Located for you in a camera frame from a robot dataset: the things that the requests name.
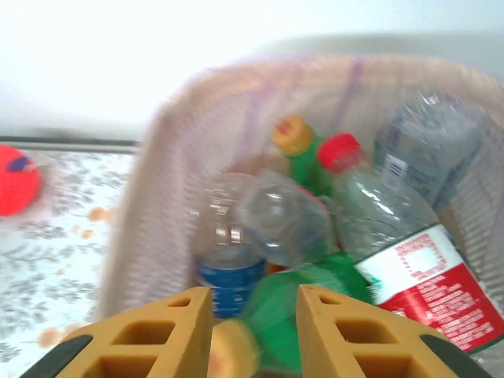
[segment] bottle label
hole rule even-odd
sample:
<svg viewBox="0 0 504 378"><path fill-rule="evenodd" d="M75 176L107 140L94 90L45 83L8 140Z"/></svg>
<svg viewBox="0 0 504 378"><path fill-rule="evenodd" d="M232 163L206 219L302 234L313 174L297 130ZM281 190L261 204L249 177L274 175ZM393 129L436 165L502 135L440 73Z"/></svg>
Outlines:
<svg viewBox="0 0 504 378"><path fill-rule="evenodd" d="M382 309L442 332L465 352L504 334L504 320L437 224L356 265Z"/></svg>
<svg viewBox="0 0 504 378"><path fill-rule="evenodd" d="M198 282L212 291L213 315L218 319L237 317L245 307L255 284L245 287L217 287L199 279Z"/></svg>
<svg viewBox="0 0 504 378"><path fill-rule="evenodd" d="M215 287L246 287L257 283L265 275L265 261L241 269L217 269L197 263L198 275Z"/></svg>
<svg viewBox="0 0 504 378"><path fill-rule="evenodd" d="M385 166L384 166L384 183L395 189L399 187L406 176L406 172L408 171L408 165L396 157L387 154L385 157Z"/></svg>

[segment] blue bottle label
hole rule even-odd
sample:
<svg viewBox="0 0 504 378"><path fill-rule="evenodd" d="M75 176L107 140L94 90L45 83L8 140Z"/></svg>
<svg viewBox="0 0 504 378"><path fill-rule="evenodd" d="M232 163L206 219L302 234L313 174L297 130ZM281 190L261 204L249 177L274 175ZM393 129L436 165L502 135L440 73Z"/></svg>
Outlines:
<svg viewBox="0 0 504 378"><path fill-rule="evenodd" d="M243 311L256 283L245 287L217 287L200 280L201 285L212 291L213 315L219 319L237 317Z"/></svg>
<svg viewBox="0 0 504 378"><path fill-rule="evenodd" d="M198 275L215 287L247 287L265 275L265 261L241 269L217 269L197 262Z"/></svg>

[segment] yellow bottle cap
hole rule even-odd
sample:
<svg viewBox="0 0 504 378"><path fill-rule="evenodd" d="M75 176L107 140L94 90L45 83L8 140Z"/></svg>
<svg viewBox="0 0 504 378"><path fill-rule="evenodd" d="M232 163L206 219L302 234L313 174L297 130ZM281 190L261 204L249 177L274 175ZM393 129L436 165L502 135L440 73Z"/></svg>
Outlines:
<svg viewBox="0 0 504 378"><path fill-rule="evenodd" d="M308 149L313 131L305 120L293 114L275 125L272 140L284 155L295 156Z"/></svg>
<svg viewBox="0 0 504 378"><path fill-rule="evenodd" d="M258 345L244 323L231 320L213 326L208 378L249 378L258 369Z"/></svg>

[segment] basket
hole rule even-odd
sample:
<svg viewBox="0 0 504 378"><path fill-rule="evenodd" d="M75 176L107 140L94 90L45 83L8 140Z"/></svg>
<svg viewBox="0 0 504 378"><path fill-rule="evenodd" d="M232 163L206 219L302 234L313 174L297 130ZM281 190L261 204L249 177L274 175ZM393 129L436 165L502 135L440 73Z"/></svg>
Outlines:
<svg viewBox="0 0 504 378"><path fill-rule="evenodd" d="M438 59L328 57L210 70L155 117L125 192L106 267L98 316L108 317L194 284L191 210L202 180L257 172L285 161L269 141L275 121L297 113L321 135L351 131L372 151L375 130L413 91L437 89L488 111L493 125L443 223L504 305L504 87L495 78ZM504 377L504 344L476 358Z"/></svg>

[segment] green bottle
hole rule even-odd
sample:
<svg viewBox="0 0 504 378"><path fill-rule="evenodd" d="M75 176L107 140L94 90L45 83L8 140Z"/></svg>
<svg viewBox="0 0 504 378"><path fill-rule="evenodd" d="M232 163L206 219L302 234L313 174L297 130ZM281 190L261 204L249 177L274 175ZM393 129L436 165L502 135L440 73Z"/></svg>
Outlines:
<svg viewBox="0 0 504 378"><path fill-rule="evenodd" d="M368 283L344 253L267 276L237 318L213 327L209 378L249 378L259 370L302 372L296 330L300 284L320 284L372 303Z"/></svg>
<svg viewBox="0 0 504 378"><path fill-rule="evenodd" d="M332 195L332 179L317 158L324 139L300 116L291 115L280 120L273 129L272 141L291 161L290 178L317 197Z"/></svg>

